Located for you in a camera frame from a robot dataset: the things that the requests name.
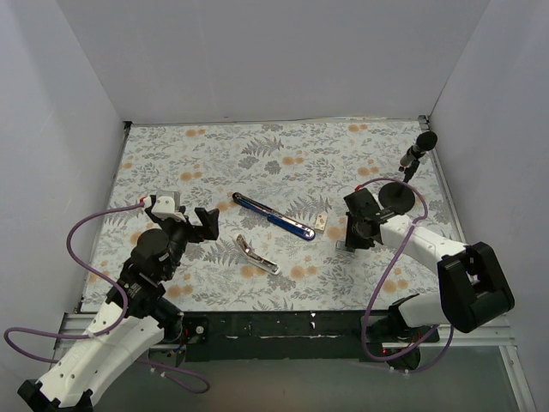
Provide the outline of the black microphone on stand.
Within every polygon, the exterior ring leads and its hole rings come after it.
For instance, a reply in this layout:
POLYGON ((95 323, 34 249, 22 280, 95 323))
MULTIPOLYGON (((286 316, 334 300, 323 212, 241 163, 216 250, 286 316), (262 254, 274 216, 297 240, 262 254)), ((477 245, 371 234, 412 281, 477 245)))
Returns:
POLYGON ((415 194, 408 187, 410 180, 417 172, 420 159, 437 145, 437 134, 432 131, 421 133, 416 141, 401 157, 399 171, 403 172, 403 180, 384 185, 378 193, 378 199, 384 208, 392 208, 398 214, 406 214, 415 204, 415 194))

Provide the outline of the white staple box sleeve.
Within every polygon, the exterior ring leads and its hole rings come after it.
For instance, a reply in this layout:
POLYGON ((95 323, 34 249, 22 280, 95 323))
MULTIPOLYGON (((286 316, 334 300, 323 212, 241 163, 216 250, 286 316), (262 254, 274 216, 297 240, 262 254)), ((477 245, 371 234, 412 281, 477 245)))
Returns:
POLYGON ((323 232, 327 225, 327 216, 323 214, 319 214, 315 220, 315 230, 323 232))

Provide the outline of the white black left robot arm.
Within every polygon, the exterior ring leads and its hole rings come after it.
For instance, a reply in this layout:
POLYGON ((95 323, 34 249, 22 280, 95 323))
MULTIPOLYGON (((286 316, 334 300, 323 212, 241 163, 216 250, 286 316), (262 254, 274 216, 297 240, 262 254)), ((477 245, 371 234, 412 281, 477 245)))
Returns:
POLYGON ((38 379, 24 381, 18 395, 33 411, 91 411, 109 386, 157 343, 184 333, 183 313, 165 299, 164 284, 180 265, 188 244, 216 240, 219 210, 197 208, 199 224, 168 197, 139 202, 154 227, 138 237, 119 278, 93 320, 71 348, 38 379))

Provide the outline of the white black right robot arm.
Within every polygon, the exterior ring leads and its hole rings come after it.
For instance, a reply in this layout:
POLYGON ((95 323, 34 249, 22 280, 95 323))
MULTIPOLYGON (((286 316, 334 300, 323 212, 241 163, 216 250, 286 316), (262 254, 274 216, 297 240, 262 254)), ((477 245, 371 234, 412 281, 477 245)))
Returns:
POLYGON ((437 276, 437 292, 415 293, 389 307, 388 329, 394 339, 407 341, 419 327, 435 324, 449 324, 469 333, 514 309, 515 297, 488 244, 466 245, 447 239, 406 214, 381 208, 366 188, 344 197, 344 201, 347 249, 386 245, 437 276))

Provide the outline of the blue black stapler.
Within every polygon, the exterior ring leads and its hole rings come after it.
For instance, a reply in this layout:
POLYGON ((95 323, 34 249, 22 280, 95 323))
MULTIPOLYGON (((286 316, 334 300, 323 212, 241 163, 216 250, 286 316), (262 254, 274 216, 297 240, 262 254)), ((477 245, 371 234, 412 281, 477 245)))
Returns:
POLYGON ((291 217, 283 215, 281 212, 246 197, 239 192, 234 192, 232 194, 232 200, 236 204, 264 216, 268 222, 286 230, 300 239, 312 241, 316 237, 316 232, 313 228, 298 222, 291 217))

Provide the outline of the metal stapler magazine rail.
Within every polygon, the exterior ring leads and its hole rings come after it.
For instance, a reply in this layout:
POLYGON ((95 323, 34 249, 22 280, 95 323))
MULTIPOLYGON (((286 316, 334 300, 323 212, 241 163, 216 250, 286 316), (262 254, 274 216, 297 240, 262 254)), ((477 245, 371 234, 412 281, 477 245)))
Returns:
POLYGON ((247 261, 250 264, 256 266, 259 269, 265 270, 270 275, 277 276, 280 274, 281 272, 280 266, 277 263, 256 253, 254 248, 246 240, 244 235, 240 233, 237 234, 234 237, 234 241, 235 241, 235 244, 238 246, 239 250, 244 254, 244 256, 246 257, 247 261))

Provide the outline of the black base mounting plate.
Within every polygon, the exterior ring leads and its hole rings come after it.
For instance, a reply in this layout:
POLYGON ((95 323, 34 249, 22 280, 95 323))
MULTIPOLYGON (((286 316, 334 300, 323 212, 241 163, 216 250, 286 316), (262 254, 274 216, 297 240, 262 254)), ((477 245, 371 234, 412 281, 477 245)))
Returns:
POLYGON ((358 359, 368 349, 383 354, 386 342, 415 343, 426 328, 406 326, 388 311, 364 320, 362 310, 187 312, 162 342, 190 362, 358 359))

